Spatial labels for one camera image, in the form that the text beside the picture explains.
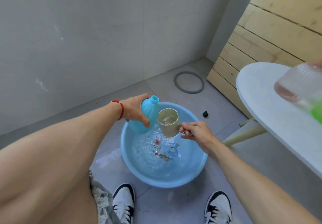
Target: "blue plastic bottle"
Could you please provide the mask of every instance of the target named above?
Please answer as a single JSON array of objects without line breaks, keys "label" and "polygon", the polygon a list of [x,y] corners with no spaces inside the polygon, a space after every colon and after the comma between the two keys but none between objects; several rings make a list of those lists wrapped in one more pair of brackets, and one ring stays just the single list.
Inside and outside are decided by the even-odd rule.
[{"label": "blue plastic bottle", "polygon": [[159,98],[157,96],[152,96],[149,99],[143,100],[141,111],[150,120],[149,128],[146,128],[142,122],[128,121],[129,127],[138,134],[147,133],[155,124],[157,124],[159,116]]}]

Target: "mug handle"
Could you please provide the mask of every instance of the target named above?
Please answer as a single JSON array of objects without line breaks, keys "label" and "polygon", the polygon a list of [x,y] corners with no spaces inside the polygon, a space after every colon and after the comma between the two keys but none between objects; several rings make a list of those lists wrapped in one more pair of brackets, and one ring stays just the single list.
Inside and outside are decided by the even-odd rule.
[{"label": "mug handle", "polygon": [[[179,130],[181,127],[182,127],[182,124],[179,124],[179,125],[178,125],[178,130]],[[186,131],[190,132],[189,136],[193,136],[193,133],[192,133],[191,131],[189,131],[189,130],[186,130]]]}]

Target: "wooden slat panel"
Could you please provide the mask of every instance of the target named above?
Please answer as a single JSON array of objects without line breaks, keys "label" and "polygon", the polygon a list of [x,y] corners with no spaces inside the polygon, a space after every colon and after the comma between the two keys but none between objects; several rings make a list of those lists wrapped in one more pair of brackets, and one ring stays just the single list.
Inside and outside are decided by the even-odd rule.
[{"label": "wooden slat panel", "polygon": [[230,43],[226,43],[220,57],[235,67],[237,70],[241,70],[244,66],[256,62],[248,55],[245,55],[243,52],[232,46]]},{"label": "wooden slat panel", "polygon": [[290,67],[303,63],[295,56],[290,55],[238,25],[235,27],[228,42],[258,62],[272,62]]},{"label": "wooden slat panel", "polygon": [[234,67],[224,61],[221,57],[218,57],[213,69],[227,80],[231,85],[236,87],[236,78],[239,73]]},{"label": "wooden slat panel", "polygon": [[254,5],[248,5],[238,24],[304,61],[322,57],[322,35]]},{"label": "wooden slat panel", "polygon": [[252,115],[248,112],[243,102],[240,100],[237,89],[234,88],[229,82],[222,78],[215,70],[211,69],[207,80],[211,82],[224,96],[227,97],[241,112],[248,118]]},{"label": "wooden slat panel", "polygon": [[251,0],[251,3],[322,33],[322,0]]}]

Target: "sneaker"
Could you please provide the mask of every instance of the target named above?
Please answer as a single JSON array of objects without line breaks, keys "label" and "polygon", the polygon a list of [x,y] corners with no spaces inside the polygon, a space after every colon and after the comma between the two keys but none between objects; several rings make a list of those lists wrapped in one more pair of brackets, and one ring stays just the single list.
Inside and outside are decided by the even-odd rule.
[{"label": "sneaker", "polygon": [[221,191],[214,192],[207,200],[204,210],[205,224],[231,223],[231,205],[228,196]]},{"label": "sneaker", "polygon": [[135,194],[129,183],[120,185],[113,194],[113,209],[121,223],[133,224]]}]

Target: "green object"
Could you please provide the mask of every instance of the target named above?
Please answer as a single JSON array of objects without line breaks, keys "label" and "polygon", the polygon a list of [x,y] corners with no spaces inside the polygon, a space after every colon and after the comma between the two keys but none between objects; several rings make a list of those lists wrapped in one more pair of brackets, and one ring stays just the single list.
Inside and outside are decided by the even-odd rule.
[{"label": "green object", "polygon": [[311,109],[311,115],[322,124],[322,100]]}]

